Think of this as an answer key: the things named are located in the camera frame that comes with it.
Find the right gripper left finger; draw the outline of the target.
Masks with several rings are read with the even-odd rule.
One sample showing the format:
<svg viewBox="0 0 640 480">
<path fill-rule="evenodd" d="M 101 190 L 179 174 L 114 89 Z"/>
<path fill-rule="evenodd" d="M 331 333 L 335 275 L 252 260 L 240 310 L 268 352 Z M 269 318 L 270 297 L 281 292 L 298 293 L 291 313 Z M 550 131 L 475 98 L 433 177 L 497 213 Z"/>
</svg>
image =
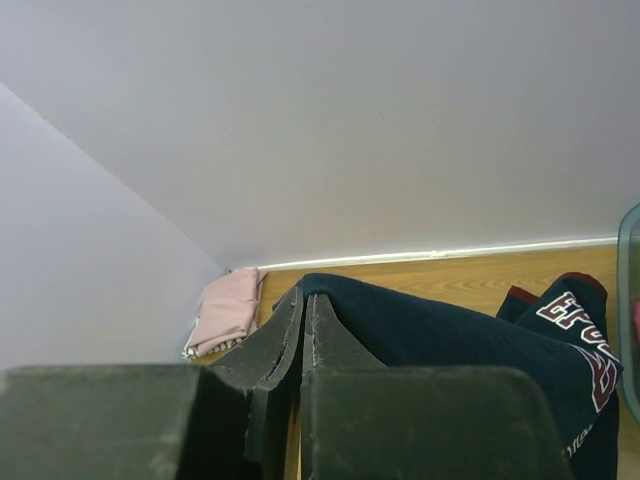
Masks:
<svg viewBox="0 0 640 480">
<path fill-rule="evenodd" d="M 225 479 L 282 479 L 291 410 L 302 368 L 304 295 L 297 287 L 270 319 L 207 368 L 213 400 L 216 458 Z"/>
</svg>

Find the navy jersey tank top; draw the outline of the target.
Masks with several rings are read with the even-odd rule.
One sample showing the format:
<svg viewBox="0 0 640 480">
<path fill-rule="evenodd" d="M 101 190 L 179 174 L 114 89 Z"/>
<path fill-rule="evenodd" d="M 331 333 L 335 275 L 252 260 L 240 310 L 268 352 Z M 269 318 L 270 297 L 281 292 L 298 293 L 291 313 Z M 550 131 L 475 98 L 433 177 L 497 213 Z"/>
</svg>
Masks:
<svg viewBox="0 0 640 480">
<path fill-rule="evenodd" d="M 618 473 L 623 367 L 611 350 L 607 291 L 569 272 L 541 295 L 517 286 L 496 316 L 326 273 L 303 276 L 304 297 L 326 295 L 346 329 L 386 366 L 499 366 L 528 374 L 550 403 L 577 479 Z"/>
</svg>

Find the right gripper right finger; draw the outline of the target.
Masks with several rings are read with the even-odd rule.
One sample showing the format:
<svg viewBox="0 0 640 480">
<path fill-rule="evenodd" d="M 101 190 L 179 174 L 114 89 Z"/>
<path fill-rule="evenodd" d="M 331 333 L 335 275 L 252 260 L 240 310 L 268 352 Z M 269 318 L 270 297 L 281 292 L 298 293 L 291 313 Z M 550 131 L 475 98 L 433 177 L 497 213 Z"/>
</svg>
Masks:
<svg viewBox="0 0 640 480">
<path fill-rule="evenodd" d="M 305 309 L 300 386 L 301 474 L 313 479 L 311 430 L 311 373 L 317 369 L 384 368 L 369 350 L 342 324 L 326 294 L 311 294 Z"/>
</svg>

